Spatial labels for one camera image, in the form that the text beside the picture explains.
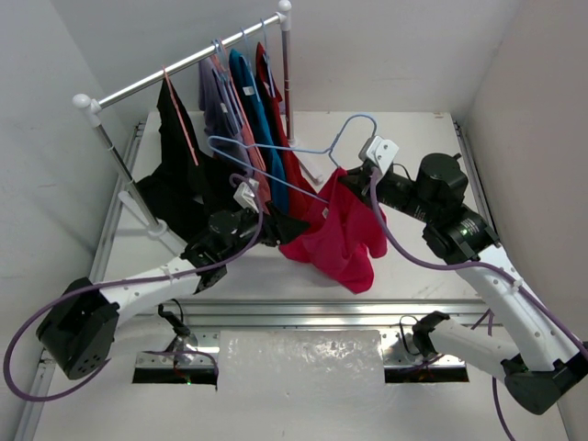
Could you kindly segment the magenta t-shirt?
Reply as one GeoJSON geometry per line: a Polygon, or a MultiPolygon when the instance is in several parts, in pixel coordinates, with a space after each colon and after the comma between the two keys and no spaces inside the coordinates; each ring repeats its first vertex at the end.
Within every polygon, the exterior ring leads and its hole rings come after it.
{"type": "Polygon", "coordinates": [[[310,228],[280,251],[360,294],[373,285],[371,260],[386,255],[387,239],[372,209],[339,182],[345,176],[342,168],[331,174],[302,217],[310,228]]]}

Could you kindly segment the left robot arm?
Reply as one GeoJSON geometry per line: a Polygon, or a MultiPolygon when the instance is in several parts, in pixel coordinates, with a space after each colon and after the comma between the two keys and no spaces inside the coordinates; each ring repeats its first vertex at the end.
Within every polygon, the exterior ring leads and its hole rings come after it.
{"type": "Polygon", "coordinates": [[[253,209],[211,215],[179,256],[136,277],[101,284],[75,280],[40,323],[38,340],[68,379],[90,375],[107,360],[118,328],[131,318],[211,288],[247,246],[287,244],[310,227],[273,203],[266,207],[264,215],[253,209]]]}

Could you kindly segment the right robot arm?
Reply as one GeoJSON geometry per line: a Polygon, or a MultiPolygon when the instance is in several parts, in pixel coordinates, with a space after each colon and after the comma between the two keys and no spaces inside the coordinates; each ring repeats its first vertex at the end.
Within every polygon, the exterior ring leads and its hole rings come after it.
{"type": "Polygon", "coordinates": [[[439,258],[414,257],[394,237],[407,260],[453,271],[482,298],[509,337],[475,334],[448,314],[434,311],[413,326],[416,355],[458,357],[502,382],[528,412],[541,415],[587,375],[587,344],[543,305],[516,271],[495,230],[464,202],[469,180],[457,156],[430,153],[415,179],[365,161],[340,178],[381,221],[385,205],[424,223],[423,239],[439,258]]]}

